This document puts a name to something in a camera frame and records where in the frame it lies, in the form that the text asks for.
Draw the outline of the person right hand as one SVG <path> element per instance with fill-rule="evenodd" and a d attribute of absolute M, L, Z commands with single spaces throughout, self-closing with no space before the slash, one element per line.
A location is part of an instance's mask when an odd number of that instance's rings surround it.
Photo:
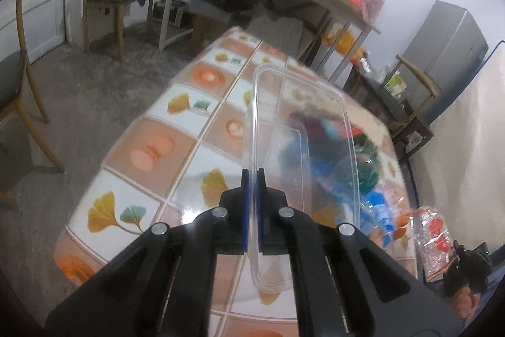
<path fill-rule="evenodd" d="M 470 319 L 478 306 L 480 294 L 474 293 L 469 286 L 463 286 L 453 296 L 453 306 L 462 320 Z"/>

